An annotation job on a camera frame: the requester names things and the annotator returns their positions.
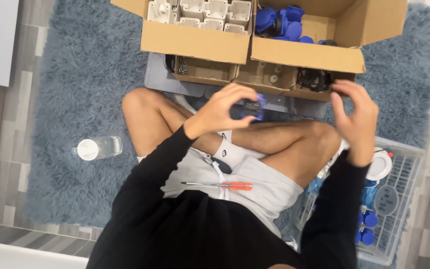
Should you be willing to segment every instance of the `clear plastic storage bin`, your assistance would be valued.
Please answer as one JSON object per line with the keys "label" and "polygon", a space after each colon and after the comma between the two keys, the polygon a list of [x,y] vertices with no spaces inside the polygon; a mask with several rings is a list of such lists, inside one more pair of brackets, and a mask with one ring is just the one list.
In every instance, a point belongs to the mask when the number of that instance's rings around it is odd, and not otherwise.
{"label": "clear plastic storage bin", "polygon": [[[415,180],[424,165],[425,151],[379,137],[376,137],[376,145],[393,154],[391,157],[393,168],[385,178],[380,180],[379,188],[385,185],[394,187],[398,196],[397,206],[389,215],[382,216],[376,213],[378,222],[372,228],[375,242],[369,246],[358,243],[356,248],[359,258],[388,266],[392,263],[401,238],[408,208],[414,194]],[[298,229],[303,230],[313,212],[316,195],[301,195],[299,199],[302,199],[302,206],[296,211],[295,224]]]}

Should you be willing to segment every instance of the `water bottle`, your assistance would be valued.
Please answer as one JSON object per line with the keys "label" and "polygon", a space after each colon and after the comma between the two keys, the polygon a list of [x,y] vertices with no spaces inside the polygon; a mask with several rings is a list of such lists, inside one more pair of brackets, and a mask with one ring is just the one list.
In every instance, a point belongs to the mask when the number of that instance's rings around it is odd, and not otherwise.
{"label": "water bottle", "polygon": [[79,155],[82,160],[92,161],[104,159],[122,153],[122,139],[118,136],[103,136],[84,139],[72,153]]}

